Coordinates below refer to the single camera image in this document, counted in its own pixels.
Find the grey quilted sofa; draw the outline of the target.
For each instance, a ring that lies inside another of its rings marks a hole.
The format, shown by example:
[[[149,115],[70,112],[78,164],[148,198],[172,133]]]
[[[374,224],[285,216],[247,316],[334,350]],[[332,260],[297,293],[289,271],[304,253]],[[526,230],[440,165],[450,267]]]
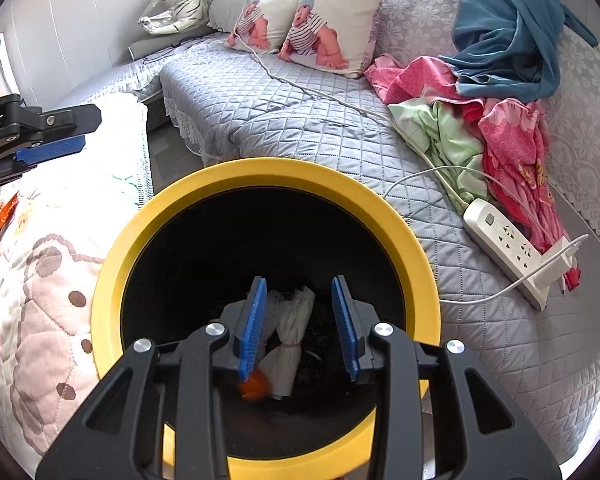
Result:
[[[290,157],[339,170],[407,216],[443,298],[442,335],[465,341],[538,427],[558,460],[576,454],[600,407],[600,54],[572,30],[558,40],[562,81],[543,103],[547,173],[571,234],[592,229],[582,278],[543,311],[507,289],[424,162],[388,125],[363,78],[227,49],[209,37],[182,55],[119,65],[65,97],[161,91],[185,142],[208,165]]]

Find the white power strip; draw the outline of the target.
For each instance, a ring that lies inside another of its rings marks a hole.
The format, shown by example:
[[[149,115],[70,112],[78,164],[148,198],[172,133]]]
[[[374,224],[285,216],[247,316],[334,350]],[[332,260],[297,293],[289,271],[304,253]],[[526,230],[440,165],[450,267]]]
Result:
[[[491,203],[473,200],[463,214],[463,223],[469,236],[513,281],[539,269],[542,255]],[[546,308],[550,288],[539,290],[529,278],[518,288],[536,310]]]

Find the light green cloth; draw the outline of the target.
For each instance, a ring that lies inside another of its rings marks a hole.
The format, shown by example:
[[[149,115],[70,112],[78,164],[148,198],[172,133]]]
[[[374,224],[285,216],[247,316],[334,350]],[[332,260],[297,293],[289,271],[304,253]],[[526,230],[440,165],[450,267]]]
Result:
[[[472,172],[482,169],[483,145],[451,104],[415,98],[389,104],[388,110],[405,142],[429,166],[441,167],[445,191],[460,212],[476,198],[489,198],[486,179]]]

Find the grey plain cushion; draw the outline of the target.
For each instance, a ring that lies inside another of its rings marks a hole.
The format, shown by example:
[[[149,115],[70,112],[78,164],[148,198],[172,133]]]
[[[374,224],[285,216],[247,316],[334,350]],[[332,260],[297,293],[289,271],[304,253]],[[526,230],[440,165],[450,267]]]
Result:
[[[250,0],[212,0],[208,26],[219,32],[230,32],[240,12]]]

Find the left baby print pillow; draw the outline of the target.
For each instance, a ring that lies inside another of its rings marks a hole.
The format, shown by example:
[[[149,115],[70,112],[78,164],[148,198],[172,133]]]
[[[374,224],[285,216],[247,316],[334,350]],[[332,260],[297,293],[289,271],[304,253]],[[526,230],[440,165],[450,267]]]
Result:
[[[299,0],[248,1],[225,44],[234,50],[277,53],[291,28],[298,4]]]

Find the white charger adapter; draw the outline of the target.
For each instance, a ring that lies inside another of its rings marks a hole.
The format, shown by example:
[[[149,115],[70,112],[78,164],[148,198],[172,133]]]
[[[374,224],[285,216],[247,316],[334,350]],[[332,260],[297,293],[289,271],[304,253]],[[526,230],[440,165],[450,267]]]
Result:
[[[541,256],[541,269],[529,278],[529,282],[537,289],[550,288],[551,284],[559,281],[574,267],[574,252],[577,248],[568,248],[568,245],[569,240],[563,236]]]

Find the baby print pillow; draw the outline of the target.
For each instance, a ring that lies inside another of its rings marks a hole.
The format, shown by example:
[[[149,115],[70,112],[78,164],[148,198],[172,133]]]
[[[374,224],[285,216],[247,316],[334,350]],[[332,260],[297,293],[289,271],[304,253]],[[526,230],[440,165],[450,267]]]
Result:
[[[382,0],[299,0],[278,57],[358,78],[372,62]]]
[[[299,0],[248,1],[225,44],[234,50],[277,53],[291,28],[298,4]]]

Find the pink floral blanket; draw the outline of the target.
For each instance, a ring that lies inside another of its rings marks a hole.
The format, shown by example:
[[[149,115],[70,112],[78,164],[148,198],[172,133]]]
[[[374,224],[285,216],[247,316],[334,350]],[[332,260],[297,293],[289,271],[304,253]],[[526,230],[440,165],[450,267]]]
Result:
[[[540,103],[460,96],[451,67],[432,56],[400,66],[383,54],[365,77],[387,106],[415,98],[451,104],[483,145],[482,169],[472,172],[486,179],[487,200],[497,200],[509,218],[524,227],[540,254],[567,236],[547,183],[550,139]]]

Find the cream cartoon quilted table cover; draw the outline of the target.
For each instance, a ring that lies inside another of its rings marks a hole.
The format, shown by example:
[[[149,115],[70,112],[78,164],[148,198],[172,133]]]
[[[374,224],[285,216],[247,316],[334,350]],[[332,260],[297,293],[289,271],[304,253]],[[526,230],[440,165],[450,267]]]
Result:
[[[123,93],[96,105],[79,153],[0,188],[0,205],[17,200],[0,238],[0,441],[27,474],[97,384],[98,274],[152,195],[146,107]]]

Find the right baby print pillow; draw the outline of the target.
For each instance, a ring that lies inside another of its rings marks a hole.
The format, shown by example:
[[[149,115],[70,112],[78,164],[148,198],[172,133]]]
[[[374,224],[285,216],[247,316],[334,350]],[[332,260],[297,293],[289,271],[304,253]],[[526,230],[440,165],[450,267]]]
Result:
[[[372,62],[382,0],[299,0],[278,57],[358,78]]]

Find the white tissue bundle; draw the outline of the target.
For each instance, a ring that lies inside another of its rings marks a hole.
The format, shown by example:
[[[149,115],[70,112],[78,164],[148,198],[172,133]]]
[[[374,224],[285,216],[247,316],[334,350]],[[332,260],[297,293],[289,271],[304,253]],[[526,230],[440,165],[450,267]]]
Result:
[[[268,295],[270,319],[276,322],[279,345],[258,364],[270,385],[270,396],[282,400],[291,395],[302,353],[302,339],[313,311],[315,295],[309,287],[296,290],[289,300],[277,292]]]

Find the white tiger plush toy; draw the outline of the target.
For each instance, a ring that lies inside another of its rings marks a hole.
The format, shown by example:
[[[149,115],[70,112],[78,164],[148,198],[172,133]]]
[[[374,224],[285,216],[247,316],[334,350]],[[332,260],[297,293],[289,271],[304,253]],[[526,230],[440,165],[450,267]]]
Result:
[[[151,36],[179,34],[208,23],[212,0],[151,0],[137,24]]]

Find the blue curtain cloth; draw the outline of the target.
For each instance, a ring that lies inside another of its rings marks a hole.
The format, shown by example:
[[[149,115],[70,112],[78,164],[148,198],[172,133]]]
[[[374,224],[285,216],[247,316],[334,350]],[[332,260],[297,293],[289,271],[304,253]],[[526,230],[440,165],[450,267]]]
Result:
[[[565,27],[593,48],[600,44],[560,0],[460,0],[457,54],[442,61],[460,96],[533,102],[560,85],[557,44]]]

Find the yellow rimmed black trash bin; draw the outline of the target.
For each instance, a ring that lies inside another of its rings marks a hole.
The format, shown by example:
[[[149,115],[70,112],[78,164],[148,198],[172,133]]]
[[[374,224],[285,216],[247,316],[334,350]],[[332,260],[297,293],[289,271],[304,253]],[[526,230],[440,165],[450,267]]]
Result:
[[[103,378],[122,356],[121,309],[126,282],[145,246],[172,217],[212,195],[273,185],[326,198],[360,220],[387,252],[403,290],[407,333],[440,344],[436,282],[422,245],[398,214],[374,191],[328,167],[303,160],[256,157],[223,162],[170,185],[128,223],[102,265],[94,292],[91,335],[94,361]],[[333,479],[370,459],[375,410],[326,448],[286,460],[228,458],[231,479]]]

